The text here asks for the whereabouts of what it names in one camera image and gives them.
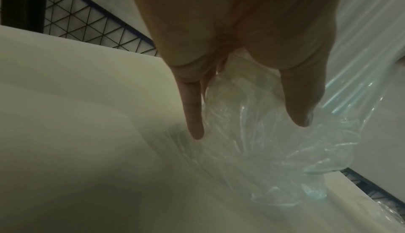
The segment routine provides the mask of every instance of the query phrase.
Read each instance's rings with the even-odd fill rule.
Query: black post
[[[1,24],[43,32],[46,0],[1,0]]]

